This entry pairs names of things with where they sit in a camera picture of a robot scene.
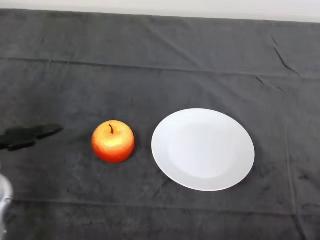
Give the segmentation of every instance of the apple stem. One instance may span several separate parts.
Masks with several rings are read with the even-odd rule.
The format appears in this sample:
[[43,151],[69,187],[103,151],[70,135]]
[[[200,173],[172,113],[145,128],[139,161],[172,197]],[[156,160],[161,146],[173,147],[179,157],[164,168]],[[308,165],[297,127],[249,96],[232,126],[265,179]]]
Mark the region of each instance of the apple stem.
[[109,124],[110,128],[111,128],[111,133],[114,134],[114,129],[112,128],[111,124]]

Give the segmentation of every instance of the white wall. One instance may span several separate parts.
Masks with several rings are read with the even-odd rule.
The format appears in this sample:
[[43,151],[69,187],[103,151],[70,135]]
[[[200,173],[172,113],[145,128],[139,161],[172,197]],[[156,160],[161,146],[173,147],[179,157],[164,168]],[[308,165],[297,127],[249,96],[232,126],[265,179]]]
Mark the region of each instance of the white wall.
[[0,8],[320,22],[320,0],[0,0]]

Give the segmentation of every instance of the white plate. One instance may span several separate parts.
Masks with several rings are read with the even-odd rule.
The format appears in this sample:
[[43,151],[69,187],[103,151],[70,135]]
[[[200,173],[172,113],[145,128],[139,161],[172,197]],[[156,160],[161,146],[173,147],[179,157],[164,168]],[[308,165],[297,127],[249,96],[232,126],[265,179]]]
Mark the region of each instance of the white plate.
[[151,148],[164,174],[199,191],[218,191],[238,184],[255,160],[254,144],[237,121],[201,108],[166,117],[153,133]]

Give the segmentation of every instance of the plate rim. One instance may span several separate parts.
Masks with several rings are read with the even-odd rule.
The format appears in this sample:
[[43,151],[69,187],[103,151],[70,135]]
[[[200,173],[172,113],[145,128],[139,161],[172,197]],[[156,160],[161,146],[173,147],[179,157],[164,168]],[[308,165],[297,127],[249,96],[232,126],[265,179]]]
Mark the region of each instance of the plate rim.
[[[159,162],[158,162],[157,159],[156,159],[155,153],[154,153],[154,138],[155,138],[155,133],[156,133],[156,131],[159,129],[159,126],[160,126],[167,118],[169,118],[170,116],[172,116],[172,115],[174,115],[174,114],[177,114],[177,113],[179,113],[179,112],[190,111],[190,110],[201,110],[201,111],[216,112],[216,113],[218,113],[218,114],[222,114],[222,115],[224,115],[224,116],[232,119],[232,120],[235,121],[237,124],[239,124],[239,125],[245,130],[245,132],[247,133],[247,135],[249,136],[249,139],[250,139],[250,141],[251,141],[251,143],[252,143],[252,146],[253,146],[253,161],[252,161],[252,165],[250,166],[250,169],[249,169],[248,173],[247,173],[242,179],[240,179],[236,184],[234,184],[234,185],[232,185],[232,186],[221,187],[221,188],[219,188],[219,189],[207,189],[207,188],[202,188],[202,189],[201,189],[200,187],[199,187],[199,188],[196,188],[196,187],[188,186],[188,185],[180,182],[179,180],[175,179],[175,177],[170,176],[170,175],[166,172],[166,170],[164,170],[164,169],[160,166]],[[219,112],[219,111],[216,111],[216,110],[212,110],[212,109],[207,109],[207,108],[186,108],[186,109],[182,109],[182,110],[173,112],[173,113],[169,114],[168,116],[166,116],[164,119],[162,119],[162,121],[156,126],[156,128],[154,129],[154,132],[153,132],[153,134],[152,134],[152,139],[151,139],[151,151],[152,151],[152,156],[153,156],[153,159],[154,159],[155,163],[157,164],[157,166],[160,168],[160,170],[161,170],[169,179],[171,179],[172,181],[176,182],[177,184],[179,184],[179,185],[181,185],[181,186],[183,186],[183,187],[185,187],[185,188],[192,189],[192,190],[196,190],[196,191],[202,191],[202,192],[217,192],[217,191],[226,190],[226,189],[229,189],[229,188],[232,188],[232,187],[238,185],[239,183],[241,183],[241,182],[249,175],[249,173],[251,172],[251,170],[252,170],[252,168],[253,168],[253,166],[254,166],[255,159],[256,159],[255,145],[254,145],[254,142],[252,141],[252,138],[251,138],[250,134],[248,133],[248,131],[247,131],[238,121],[236,121],[234,118],[232,118],[232,117],[230,117],[230,116],[228,116],[228,115],[226,115],[226,114],[224,114],[224,113],[222,113],[222,112]]]

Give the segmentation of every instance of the gray cloth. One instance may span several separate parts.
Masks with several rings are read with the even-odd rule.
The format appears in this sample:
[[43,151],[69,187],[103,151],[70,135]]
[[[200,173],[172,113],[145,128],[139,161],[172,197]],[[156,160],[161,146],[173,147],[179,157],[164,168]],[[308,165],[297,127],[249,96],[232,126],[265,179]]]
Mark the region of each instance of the gray cloth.
[[[319,24],[0,10],[0,131],[65,127],[0,152],[8,239],[319,240],[319,79]],[[188,108],[248,131],[241,183],[200,192],[158,168],[153,131]],[[112,119],[136,138],[121,164],[91,148]]]

